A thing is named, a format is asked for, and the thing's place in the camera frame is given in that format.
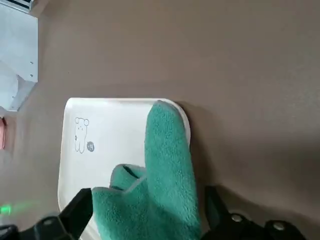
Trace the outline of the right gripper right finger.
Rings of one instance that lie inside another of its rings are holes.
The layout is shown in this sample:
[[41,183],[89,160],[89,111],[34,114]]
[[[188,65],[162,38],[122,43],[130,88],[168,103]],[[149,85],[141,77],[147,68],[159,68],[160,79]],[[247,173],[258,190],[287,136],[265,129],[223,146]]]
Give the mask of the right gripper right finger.
[[209,231],[203,240],[306,240],[290,222],[268,220],[260,226],[240,213],[229,212],[214,186],[206,186],[204,194]]

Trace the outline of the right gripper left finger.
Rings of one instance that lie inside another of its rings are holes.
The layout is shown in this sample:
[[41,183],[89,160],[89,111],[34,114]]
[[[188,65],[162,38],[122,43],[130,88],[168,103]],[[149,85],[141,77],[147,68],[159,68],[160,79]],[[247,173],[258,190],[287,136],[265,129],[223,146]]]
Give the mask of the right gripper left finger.
[[17,240],[78,240],[93,215],[92,190],[81,189],[58,214],[19,231]]

